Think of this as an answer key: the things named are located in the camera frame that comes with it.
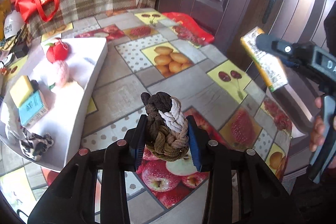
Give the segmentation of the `person's right hand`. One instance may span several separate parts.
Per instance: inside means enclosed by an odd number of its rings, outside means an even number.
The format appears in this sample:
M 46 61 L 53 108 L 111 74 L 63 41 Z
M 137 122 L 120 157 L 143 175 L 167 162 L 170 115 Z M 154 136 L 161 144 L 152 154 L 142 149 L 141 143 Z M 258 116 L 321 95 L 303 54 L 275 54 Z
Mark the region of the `person's right hand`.
M 324 131 L 325 124 L 321 116 L 318 116 L 317 118 L 315 118 L 313 130 L 310 134 L 309 148 L 311 152 L 315 152 L 319 146 L 323 145 L 325 141 L 325 137 L 323 136 Z

